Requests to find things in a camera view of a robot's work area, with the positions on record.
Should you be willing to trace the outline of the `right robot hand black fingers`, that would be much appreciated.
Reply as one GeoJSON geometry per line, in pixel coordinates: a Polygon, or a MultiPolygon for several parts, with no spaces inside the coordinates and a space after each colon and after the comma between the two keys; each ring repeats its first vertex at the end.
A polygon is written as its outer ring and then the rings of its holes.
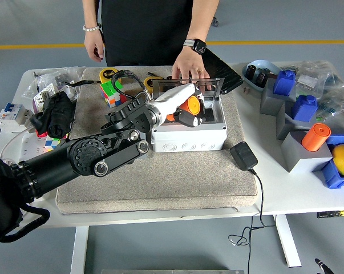
{"type": "Polygon", "coordinates": [[[314,260],[316,264],[320,267],[320,269],[323,271],[324,274],[334,274],[334,272],[326,264],[324,264],[320,259],[315,258],[314,260]]]}

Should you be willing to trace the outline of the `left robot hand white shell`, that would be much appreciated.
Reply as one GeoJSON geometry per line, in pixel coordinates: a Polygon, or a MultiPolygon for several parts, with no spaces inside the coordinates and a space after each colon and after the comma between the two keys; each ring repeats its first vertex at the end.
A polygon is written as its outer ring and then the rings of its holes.
{"type": "Polygon", "coordinates": [[[168,115],[173,115],[174,120],[188,127],[202,124],[203,119],[198,117],[201,111],[200,95],[201,91],[188,83],[174,87],[150,101],[147,108],[155,120],[154,128],[162,125],[168,115]]]}

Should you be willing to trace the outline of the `person's right hand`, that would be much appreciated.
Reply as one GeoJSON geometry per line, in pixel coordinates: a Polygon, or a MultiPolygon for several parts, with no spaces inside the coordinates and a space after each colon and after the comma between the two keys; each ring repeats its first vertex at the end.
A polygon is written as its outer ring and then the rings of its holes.
{"type": "Polygon", "coordinates": [[[100,32],[85,34],[84,46],[87,54],[95,62],[101,62],[104,58],[103,38],[100,32]]]}

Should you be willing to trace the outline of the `person's left hand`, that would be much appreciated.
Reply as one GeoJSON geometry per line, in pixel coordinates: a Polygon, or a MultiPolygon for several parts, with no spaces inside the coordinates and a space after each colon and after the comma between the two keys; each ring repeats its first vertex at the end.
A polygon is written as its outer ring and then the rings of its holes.
{"type": "Polygon", "coordinates": [[[191,49],[183,50],[172,66],[172,79],[209,79],[202,56],[191,49]]]}

